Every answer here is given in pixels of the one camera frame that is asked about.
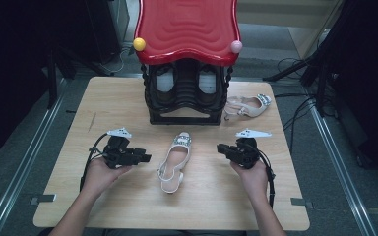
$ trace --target shoe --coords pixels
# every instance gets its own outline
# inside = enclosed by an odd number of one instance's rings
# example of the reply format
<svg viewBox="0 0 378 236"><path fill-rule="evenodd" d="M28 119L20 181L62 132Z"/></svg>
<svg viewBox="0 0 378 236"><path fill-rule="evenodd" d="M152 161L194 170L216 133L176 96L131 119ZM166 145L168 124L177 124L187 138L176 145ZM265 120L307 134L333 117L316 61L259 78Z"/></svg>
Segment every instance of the shoe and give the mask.
<svg viewBox="0 0 378 236"><path fill-rule="evenodd" d="M270 105L272 99L269 96L258 94L257 96L231 96L226 100L225 119L228 115L246 115L256 117L263 113Z"/></svg>
<svg viewBox="0 0 378 236"><path fill-rule="evenodd" d="M174 138L166 159L160 164L157 174L161 180L161 189L166 193L176 192L183 180L180 170L189 161L191 142L188 133L180 133Z"/></svg>

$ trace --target hand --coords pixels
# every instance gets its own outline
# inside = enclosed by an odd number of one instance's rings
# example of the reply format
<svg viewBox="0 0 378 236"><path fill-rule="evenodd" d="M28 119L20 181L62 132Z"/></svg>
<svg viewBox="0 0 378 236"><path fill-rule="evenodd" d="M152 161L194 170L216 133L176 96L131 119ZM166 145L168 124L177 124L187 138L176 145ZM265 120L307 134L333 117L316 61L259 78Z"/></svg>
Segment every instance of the hand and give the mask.
<svg viewBox="0 0 378 236"><path fill-rule="evenodd" d="M233 161L230 165L240 176L244 189L250 199L266 198L268 176L266 165L262 161L257 161L251 169L244 169Z"/></svg>
<svg viewBox="0 0 378 236"><path fill-rule="evenodd" d="M110 169L103 158L96 158L89 164L81 193L97 199L120 175L131 168L132 166L120 166L117 169Z"/></svg>

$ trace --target shoe insole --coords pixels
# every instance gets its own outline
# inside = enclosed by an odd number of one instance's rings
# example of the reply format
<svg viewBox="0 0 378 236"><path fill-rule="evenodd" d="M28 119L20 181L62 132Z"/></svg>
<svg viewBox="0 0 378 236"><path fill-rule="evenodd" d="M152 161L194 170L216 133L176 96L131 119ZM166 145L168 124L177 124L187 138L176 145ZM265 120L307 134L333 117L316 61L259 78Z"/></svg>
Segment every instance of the shoe insole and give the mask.
<svg viewBox="0 0 378 236"><path fill-rule="evenodd" d="M173 147L168 154L167 162L165 164L164 179L169 179L173 175L173 168L182 163L188 154L186 147ZM167 192L174 192L179 187L180 171L176 170L174 176L169 181L162 181L161 186Z"/></svg>

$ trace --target floor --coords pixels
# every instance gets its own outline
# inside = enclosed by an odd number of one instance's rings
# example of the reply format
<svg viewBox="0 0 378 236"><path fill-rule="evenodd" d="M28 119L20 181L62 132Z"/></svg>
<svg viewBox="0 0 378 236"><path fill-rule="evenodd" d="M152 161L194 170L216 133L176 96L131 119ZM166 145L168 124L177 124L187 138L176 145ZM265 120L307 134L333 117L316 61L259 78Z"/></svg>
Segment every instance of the floor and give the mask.
<svg viewBox="0 0 378 236"><path fill-rule="evenodd" d="M130 25L126 41L131 42L138 17L138 1L127 0L127 3ZM278 62L283 59L298 59L286 28L240 25L240 31L245 49L240 54L240 62L250 64L243 64L245 66L235 70L235 80L257 81L258 77L276 73ZM116 75L140 73L136 63L127 64L127 60L135 58L124 55L123 59L125 66ZM257 67L257 62L262 68L269 69L253 70L251 67ZM286 67L293 62L288 60L281 65ZM119 68L118 61L105 66ZM57 109L46 110L46 97L41 99L0 150L0 235L36 235L41 230L32 225L36 206L31 205L31 199L44 191L52 164L64 142L60 137L67 135L74 119L71 111L77 109L89 80L86 70L78 73L77 80L62 80L60 88L66 92L60 94L63 102L56 105ZM313 92L313 88L305 89L295 79L283 79L272 87L275 94ZM278 98L283 123L293 116L303 100L303 96ZM43 119L51 122L51 127L43 127ZM305 232L288 234L378 235L378 169L367 170L357 165L355 152L335 117L322 119L310 109L296 126L291 155L302 194L310 203L311 227ZM37 131L45 136L37 137ZM290 129L286 130L286 139L292 143ZM32 141L39 150L29 148ZM31 156L30 160L25 161L25 156ZM19 176L21 181L16 182L14 176ZM89 229L85 235L98 233L98 229Z"/></svg>

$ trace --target black cable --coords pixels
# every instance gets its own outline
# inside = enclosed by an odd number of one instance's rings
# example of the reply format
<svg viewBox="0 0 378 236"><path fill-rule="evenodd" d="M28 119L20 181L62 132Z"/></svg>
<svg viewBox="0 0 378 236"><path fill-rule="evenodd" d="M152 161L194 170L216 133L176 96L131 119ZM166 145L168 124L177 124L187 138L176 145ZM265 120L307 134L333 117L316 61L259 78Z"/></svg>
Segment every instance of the black cable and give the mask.
<svg viewBox="0 0 378 236"><path fill-rule="evenodd" d="M86 174L87 174L87 172L88 172L89 164L92 162L92 160L94 160L94 159L97 158L98 156L101 156L101 155L102 155L101 151L100 151L99 149L97 149L97 145L98 145L99 142L100 142L105 136L107 136L107 135L108 135L107 133L101 135L101 136L96 140L96 142L94 143L94 146L89 148L89 152L90 152L90 153L89 153L89 156L88 156L88 160L87 160L87 162L86 162L86 165L85 165L84 174L83 174L83 176L82 176L82 178L81 178L81 185L80 185L80 187L79 187L79 191L82 191L82 187L84 186L85 178L86 178ZM96 152L99 152L99 155L92 157L92 155L95 154Z"/></svg>
<svg viewBox="0 0 378 236"><path fill-rule="evenodd" d="M269 181L269 205L271 208L273 208L273 203L275 201L275 194L276 194L275 182L274 182L276 175L273 173L272 164L270 163L269 158L261 150L257 149L256 147L252 147L251 145L246 144L246 143L242 143L242 145L247 146L253 149L254 151L256 151L257 154L259 155L259 158L262 160L262 162L266 166L266 173L267 173L268 181Z"/></svg>

